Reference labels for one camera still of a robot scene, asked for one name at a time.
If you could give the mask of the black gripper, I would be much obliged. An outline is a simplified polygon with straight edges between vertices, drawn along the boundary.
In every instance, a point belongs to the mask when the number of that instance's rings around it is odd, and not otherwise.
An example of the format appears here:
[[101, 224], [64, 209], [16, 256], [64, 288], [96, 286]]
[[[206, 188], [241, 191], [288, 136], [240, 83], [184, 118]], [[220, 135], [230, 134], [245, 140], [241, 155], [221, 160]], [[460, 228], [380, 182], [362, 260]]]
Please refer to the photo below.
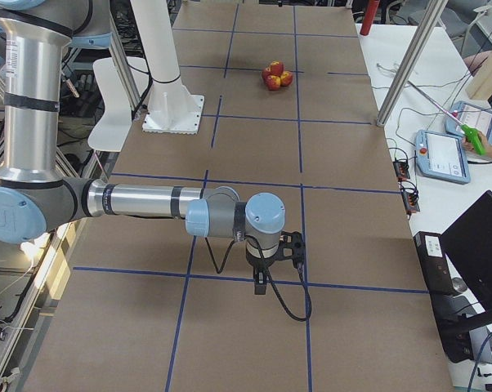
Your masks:
[[262, 249], [253, 240], [246, 241], [246, 259], [253, 267], [254, 294], [266, 294], [265, 269], [271, 267], [275, 262], [284, 259], [284, 253], [275, 246], [270, 249]]

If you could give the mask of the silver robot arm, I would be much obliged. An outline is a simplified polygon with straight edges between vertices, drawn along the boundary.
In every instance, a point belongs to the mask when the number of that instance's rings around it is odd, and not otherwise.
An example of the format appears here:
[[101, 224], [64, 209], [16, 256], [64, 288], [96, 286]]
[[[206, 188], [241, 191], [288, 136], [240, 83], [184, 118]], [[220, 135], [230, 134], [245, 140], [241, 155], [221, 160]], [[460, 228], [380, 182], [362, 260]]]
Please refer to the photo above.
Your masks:
[[274, 286], [284, 259], [285, 209], [274, 194], [242, 201], [229, 187], [116, 185], [82, 178], [57, 145], [66, 47], [107, 48], [107, 1], [0, 1], [7, 37], [0, 241], [22, 243], [84, 217], [179, 219], [188, 234], [245, 243], [255, 292]]

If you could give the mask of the person hand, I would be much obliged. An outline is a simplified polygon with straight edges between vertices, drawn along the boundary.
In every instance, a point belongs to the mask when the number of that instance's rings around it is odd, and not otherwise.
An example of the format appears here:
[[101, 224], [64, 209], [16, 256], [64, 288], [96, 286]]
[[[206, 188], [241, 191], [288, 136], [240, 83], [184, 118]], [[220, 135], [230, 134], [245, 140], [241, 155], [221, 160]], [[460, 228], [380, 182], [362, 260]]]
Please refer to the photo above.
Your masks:
[[[489, 144], [487, 138], [480, 131], [477, 133], [477, 136], [481, 141], [482, 149], [484, 151], [484, 153], [481, 155], [481, 157], [492, 159], [492, 146]], [[464, 144], [465, 144], [466, 150], [471, 151], [474, 154], [478, 154], [476, 152], [476, 149], [474, 148], [473, 143], [465, 140]]]

